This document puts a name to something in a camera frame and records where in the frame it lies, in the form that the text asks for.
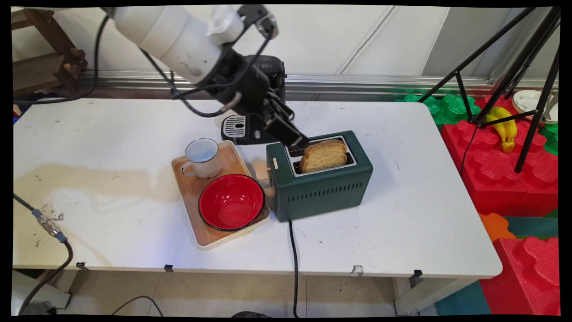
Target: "red enamel bowl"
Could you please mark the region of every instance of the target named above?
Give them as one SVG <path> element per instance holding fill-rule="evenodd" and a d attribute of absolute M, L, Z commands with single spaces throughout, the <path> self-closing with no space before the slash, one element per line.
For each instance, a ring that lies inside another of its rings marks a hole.
<path fill-rule="evenodd" d="M 202 191 L 198 213 L 217 230 L 235 231 L 252 224 L 264 209 L 264 190 L 249 176 L 223 175 Z"/>

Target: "white plate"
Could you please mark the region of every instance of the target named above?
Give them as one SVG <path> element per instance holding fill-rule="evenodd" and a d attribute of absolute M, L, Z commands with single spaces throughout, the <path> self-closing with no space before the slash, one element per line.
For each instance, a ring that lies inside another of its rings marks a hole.
<path fill-rule="evenodd" d="M 541 91 L 535 91 L 532 89 L 523 89 L 514 93 L 513 102 L 522 112 L 533 111 L 538 105 L 538 100 L 540 99 Z M 554 95 L 550 95 L 548 101 L 554 98 Z M 558 103 L 554 104 L 550 110 L 550 118 L 546 121 L 558 122 Z"/>

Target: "toaster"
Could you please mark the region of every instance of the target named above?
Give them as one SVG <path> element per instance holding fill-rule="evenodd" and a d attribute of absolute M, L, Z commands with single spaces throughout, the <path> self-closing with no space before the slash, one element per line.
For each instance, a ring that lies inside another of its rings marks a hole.
<path fill-rule="evenodd" d="M 266 146 L 269 183 L 280 222 L 355 207 L 361 204 L 374 170 L 353 131 L 310 138 L 307 146 L 340 140 L 347 147 L 345 165 L 302 173 L 304 149 L 281 143 Z"/>

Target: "toast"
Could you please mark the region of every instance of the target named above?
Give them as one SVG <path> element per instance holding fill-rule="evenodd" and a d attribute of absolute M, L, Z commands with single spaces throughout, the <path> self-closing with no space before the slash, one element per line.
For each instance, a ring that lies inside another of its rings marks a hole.
<path fill-rule="evenodd" d="M 340 140 L 326 140 L 307 147 L 300 160 L 300 171 L 308 173 L 345 165 L 347 147 Z"/>

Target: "banana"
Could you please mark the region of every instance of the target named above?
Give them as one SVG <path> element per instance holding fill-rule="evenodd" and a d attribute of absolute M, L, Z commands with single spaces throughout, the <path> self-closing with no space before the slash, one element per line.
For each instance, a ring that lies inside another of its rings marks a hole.
<path fill-rule="evenodd" d="M 491 121 L 496 121 L 499 118 L 496 117 L 495 115 L 493 115 L 492 113 L 487 115 L 487 122 L 491 122 Z M 502 142 L 506 142 L 506 130 L 505 130 L 505 126 L 503 123 L 498 123 L 498 124 L 494 124 L 492 127 L 495 128 L 495 130 L 497 131 L 497 133 L 500 135 L 500 139 L 502 140 Z"/>
<path fill-rule="evenodd" d="M 498 119 L 502 119 L 504 117 L 509 117 L 512 116 L 512 114 L 507 111 L 506 109 L 502 108 L 502 107 L 495 107 L 492 109 L 491 113 L 489 114 L 489 116 L 494 117 L 494 119 L 498 120 Z M 499 128 L 497 128 L 496 126 L 502 126 L 503 127 L 503 132 L 505 133 L 505 138 L 506 140 L 503 139 L 503 135 L 501 134 L 501 132 L 499 132 Z M 506 121 L 506 122 L 502 122 L 499 124 L 495 124 L 493 125 L 496 129 L 497 132 L 499 132 L 500 134 L 500 138 L 503 139 L 502 140 L 502 150 L 504 153 L 510 153 L 513 151 L 514 149 L 514 138 L 517 135 L 517 124 L 514 120 L 510 120 L 510 121 Z"/>

